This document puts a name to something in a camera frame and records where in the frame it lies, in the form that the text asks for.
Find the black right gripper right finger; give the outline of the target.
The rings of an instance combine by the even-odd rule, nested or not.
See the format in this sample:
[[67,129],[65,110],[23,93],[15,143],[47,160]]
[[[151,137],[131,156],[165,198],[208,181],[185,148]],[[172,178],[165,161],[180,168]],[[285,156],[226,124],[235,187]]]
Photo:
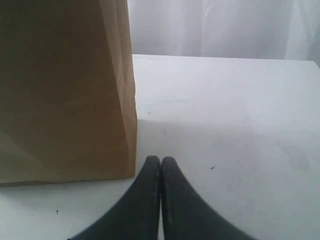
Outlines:
[[213,210],[173,157],[161,163],[161,209],[166,240],[252,240]]

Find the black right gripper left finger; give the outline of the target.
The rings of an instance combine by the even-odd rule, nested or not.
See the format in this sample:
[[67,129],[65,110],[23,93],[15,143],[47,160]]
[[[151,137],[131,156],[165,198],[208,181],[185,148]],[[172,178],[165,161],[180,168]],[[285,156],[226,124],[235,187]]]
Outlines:
[[72,240],[157,240],[160,219],[161,163],[148,156],[119,201]]

